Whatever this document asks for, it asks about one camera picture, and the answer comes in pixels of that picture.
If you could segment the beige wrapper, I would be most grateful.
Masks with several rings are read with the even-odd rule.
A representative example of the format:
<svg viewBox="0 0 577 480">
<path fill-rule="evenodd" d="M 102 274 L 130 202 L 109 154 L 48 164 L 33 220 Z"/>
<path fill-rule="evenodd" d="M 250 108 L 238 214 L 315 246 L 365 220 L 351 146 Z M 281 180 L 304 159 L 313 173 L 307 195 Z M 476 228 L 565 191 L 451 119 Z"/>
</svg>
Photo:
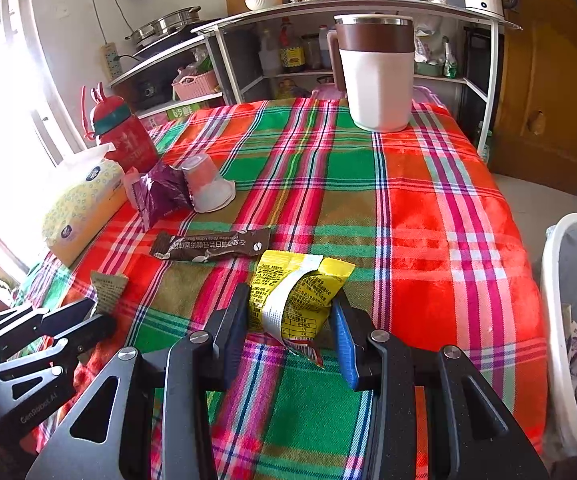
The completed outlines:
<svg viewBox="0 0 577 480">
<path fill-rule="evenodd" d="M 119 298 L 126 289 L 129 279 L 124 274 L 105 274 L 98 271 L 91 272 L 91 284 L 96 292 L 95 310 L 112 314 Z"/>
</svg>

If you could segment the brown coffee stick wrapper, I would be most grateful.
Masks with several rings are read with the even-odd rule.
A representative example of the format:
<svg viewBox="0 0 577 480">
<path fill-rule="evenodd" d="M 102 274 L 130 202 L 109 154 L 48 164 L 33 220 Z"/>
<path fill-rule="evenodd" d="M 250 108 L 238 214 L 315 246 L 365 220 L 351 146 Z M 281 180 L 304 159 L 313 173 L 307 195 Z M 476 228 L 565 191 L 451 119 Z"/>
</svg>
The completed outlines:
<svg viewBox="0 0 577 480">
<path fill-rule="evenodd" d="M 195 263 L 226 257 L 255 258 L 270 247 L 271 234 L 271 228 L 184 236 L 161 232 L 151 247 L 150 255 L 159 260 Z"/>
</svg>

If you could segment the yellow snack wrapper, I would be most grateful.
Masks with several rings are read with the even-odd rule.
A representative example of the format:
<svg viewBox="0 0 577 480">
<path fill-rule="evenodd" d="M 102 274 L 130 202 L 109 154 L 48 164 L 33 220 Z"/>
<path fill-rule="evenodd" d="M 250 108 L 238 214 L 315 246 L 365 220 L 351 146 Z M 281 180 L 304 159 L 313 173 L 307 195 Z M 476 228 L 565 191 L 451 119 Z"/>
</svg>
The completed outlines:
<svg viewBox="0 0 577 480">
<path fill-rule="evenodd" d="M 353 271 L 352 263 L 336 258 L 267 250 L 250 282 L 249 330 L 269 335 L 321 367 L 314 339 Z"/>
</svg>

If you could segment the white trash bin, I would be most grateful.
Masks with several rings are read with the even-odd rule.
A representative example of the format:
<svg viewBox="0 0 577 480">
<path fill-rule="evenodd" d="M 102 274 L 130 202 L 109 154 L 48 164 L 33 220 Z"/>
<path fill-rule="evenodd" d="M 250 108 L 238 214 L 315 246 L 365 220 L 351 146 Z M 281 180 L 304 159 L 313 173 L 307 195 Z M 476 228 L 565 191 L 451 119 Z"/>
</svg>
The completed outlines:
<svg viewBox="0 0 577 480">
<path fill-rule="evenodd" d="M 540 268 L 550 411 L 547 438 L 556 457 L 577 456 L 577 212 L 546 231 Z"/>
</svg>

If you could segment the yellow tissue pack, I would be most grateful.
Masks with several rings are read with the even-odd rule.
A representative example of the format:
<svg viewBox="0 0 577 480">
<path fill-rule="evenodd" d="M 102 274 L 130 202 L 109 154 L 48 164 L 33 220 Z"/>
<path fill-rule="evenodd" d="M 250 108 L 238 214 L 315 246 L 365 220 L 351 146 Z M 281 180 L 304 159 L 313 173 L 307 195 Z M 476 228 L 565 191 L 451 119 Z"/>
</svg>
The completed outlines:
<svg viewBox="0 0 577 480">
<path fill-rule="evenodd" d="M 127 200 L 125 171 L 107 157 L 115 149 L 98 145 L 64 159 L 46 186 L 41 234 L 50 252 L 72 266 Z"/>
</svg>

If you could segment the purple snack wrapper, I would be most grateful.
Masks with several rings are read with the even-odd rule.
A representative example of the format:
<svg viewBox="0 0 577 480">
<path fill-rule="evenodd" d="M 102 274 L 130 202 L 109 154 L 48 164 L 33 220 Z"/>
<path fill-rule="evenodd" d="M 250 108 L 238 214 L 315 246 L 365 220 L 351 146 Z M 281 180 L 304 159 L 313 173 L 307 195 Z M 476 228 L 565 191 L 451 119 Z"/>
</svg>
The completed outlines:
<svg viewBox="0 0 577 480">
<path fill-rule="evenodd" d="M 171 212 L 193 208 L 183 171 L 162 160 L 145 174 L 131 168 L 122 176 L 122 184 L 129 203 L 139 213 L 144 232 Z"/>
</svg>

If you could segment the clear plastic cup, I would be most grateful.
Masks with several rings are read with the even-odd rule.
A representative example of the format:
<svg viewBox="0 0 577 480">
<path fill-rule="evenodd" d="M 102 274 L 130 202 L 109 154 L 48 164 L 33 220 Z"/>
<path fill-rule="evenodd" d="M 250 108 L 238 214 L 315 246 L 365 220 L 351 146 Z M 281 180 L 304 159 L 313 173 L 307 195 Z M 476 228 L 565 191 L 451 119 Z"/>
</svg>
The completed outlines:
<svg viewBox="0 0 577 480">
<path fill-rule="evenodd" d="M 211 157 L 200 153 L 185 158 L 181 164 L 193 207 L 208 214 L 228 206 L 235 198 L 235 182 L 224 179 Z"/>
</svg>

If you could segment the red kids water bottle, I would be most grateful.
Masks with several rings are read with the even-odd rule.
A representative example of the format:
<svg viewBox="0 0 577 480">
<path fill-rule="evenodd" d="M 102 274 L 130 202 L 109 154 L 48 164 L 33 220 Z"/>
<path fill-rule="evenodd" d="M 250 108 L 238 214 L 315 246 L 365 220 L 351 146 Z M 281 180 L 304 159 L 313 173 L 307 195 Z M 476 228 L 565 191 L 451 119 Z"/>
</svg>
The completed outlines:
<svg viewBox="0 0 577 480">
<path fill-rule="evenodd" d="M 110 144 L 108 157 L 124 171 L 146 174 L 159 161 L 157 148 L 147 130 L 121 96 L 106 96 L 103 85 L 90 90 L 94 107 L 87 114 L 87 88 L 80 89 L 81 127 L 84 137 L 96 145 Z"/>
</svg>

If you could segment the pink plastic basket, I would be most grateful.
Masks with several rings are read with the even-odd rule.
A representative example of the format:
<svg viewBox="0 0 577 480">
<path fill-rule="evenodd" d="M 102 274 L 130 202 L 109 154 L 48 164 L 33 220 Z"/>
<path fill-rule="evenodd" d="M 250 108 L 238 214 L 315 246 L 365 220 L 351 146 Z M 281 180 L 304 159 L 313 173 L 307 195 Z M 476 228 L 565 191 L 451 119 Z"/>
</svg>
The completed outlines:
<svg viewBox="0 0 577 480">
<path fill-rule="evenodd" d="M 215 71 L 208 70 L 206 73 L 197 75 L 179 74 L 172 81 L 171 86 L 180 101 L 189 101 L 214 93 L 215 88 L 218 87 L 218 81 Z"/>
</svg>

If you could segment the white power strip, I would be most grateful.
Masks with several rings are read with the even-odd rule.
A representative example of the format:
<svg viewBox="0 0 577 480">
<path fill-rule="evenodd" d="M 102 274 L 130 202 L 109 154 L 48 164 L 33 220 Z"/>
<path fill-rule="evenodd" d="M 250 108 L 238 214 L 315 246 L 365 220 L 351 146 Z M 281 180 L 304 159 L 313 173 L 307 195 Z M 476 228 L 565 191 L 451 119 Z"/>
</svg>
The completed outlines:
<svg viewBox="0 0 577 480">
<path fill-rule="evenodd" d="M 112 81 L 122 74 L 122 68 L 119 61 L 119 54 L 117 52 L 116 44 L 110 42 L 103 44 L 101 49 L 101 60 L 103 70 L 108 81 Z"/>
</svg>

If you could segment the steel steamer pot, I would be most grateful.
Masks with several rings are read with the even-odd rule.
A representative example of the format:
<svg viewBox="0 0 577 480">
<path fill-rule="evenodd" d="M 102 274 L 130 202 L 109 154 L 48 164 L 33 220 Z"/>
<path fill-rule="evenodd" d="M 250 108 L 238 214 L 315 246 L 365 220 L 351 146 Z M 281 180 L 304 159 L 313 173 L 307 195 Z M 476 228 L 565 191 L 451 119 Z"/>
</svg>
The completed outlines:
<svg viewBox="0 0 577 480">
<path fill-rule="evenodd" d="M 198 23 L 200 21 L 201 6 L 188 6 L 168 13 L 161 18 L 156 18 L 145 25 L 134 29 L 126 37 L 136 50 L 144 49 L 154 42 L 178 32 L 183 27 Z"/>
</svg>

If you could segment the wooden door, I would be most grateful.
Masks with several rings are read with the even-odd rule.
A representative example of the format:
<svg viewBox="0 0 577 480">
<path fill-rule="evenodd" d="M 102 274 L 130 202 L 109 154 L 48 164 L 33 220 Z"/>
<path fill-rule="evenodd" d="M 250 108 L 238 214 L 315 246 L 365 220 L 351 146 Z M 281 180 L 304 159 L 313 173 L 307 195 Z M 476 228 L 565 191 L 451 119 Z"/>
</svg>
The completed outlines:
<svg viewBox="0 0 577 480">
<path fill-rule="evenodd" d="M 577 0 L 518 0 L 506 17 L 490 166 L 577 195 Z"/>
</svg>

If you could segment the yellow label oil bottle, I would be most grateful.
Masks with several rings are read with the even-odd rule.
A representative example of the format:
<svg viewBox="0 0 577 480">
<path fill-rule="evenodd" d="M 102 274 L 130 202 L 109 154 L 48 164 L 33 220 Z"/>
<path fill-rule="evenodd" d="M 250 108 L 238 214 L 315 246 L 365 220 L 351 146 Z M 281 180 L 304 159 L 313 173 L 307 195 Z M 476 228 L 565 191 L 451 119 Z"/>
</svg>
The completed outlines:
<svg viewBox="0 0 577 480">
<path fill-rule="evenodd" d="M 285 73 L 297 73 L 305 69 L 305 52 L 295 35 L 289 18 L 282 18 L 280 36 L 280 59 Z"/>
</svg>

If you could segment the white ceramic bowl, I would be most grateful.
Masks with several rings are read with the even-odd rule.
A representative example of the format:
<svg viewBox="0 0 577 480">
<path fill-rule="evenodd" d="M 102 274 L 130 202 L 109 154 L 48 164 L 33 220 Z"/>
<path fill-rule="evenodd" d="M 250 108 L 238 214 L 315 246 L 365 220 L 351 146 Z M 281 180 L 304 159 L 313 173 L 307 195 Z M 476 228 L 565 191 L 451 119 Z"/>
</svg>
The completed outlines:
<svg viewBox="0 0 577 480">
<path fill-rule="evenodd" d="M 245 0 L 245 6 L 249 11 L 266 10 L 278 4 L 279 0 Z"/>
</svg>

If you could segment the white plastic jug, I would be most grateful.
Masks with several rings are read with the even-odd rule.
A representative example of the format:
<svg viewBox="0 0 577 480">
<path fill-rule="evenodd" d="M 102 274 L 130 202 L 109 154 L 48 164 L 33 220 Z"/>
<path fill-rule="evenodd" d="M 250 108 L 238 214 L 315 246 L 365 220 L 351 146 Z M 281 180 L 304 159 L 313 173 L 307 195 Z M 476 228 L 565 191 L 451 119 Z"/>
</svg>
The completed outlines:
<svg viewBox="0 0 577 480">
<path fill-rule="evenodd" d="M 319 39 L 321 62 L 322 62 L 322 67 L 325 70 L 330 70 L 331 69 L 331 53 L 329 53 L 327 35 L 328 35 L 328 27 L 325 25 L 321 25 L 319 27 L 319 36 L 317 36 L 317 39 Z"/>
</svg>

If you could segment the white brown thermal jug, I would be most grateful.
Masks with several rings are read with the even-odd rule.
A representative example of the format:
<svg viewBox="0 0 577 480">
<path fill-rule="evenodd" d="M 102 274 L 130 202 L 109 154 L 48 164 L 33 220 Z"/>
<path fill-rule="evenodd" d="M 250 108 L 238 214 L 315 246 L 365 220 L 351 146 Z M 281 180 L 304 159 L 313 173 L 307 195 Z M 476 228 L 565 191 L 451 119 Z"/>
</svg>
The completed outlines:
<svg viewBox="0 0 577 480">
<path fill-rule="evenodd" d="M 331 69 L 355 125 L 374 132 L 404 129 L 413 101 L 413 18 L 337 14 L 334 20 L 327 33 Z"/>
</svg>

